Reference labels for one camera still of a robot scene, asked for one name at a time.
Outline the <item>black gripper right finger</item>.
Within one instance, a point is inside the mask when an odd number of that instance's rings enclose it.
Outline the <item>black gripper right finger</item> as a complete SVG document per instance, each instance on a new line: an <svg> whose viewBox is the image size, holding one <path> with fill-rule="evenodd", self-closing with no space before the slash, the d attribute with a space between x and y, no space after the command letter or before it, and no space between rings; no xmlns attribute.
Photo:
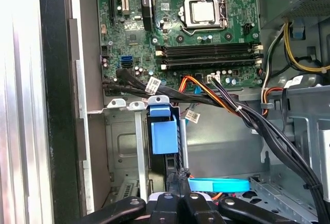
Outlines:
<svg viewBox="0 0 330 224"><path fill-rule="evenodd" d="M217 207L211 207L204 196L192 192L189 176L188 169L179 171L183 223L293 223L286 217L231 196L220 199Z"/></svg>

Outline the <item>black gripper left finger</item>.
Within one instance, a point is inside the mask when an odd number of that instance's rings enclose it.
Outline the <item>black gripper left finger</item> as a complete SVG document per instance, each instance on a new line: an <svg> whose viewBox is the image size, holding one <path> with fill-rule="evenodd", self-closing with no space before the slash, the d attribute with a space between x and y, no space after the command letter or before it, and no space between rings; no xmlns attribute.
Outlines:
<svg viewBox="0 0 330 224"><path fill-rule="evenodd" d="M151 194L149 201L129 196L79 219L79 223L178 223L179 174L167 177L168 192Z"/></svg>

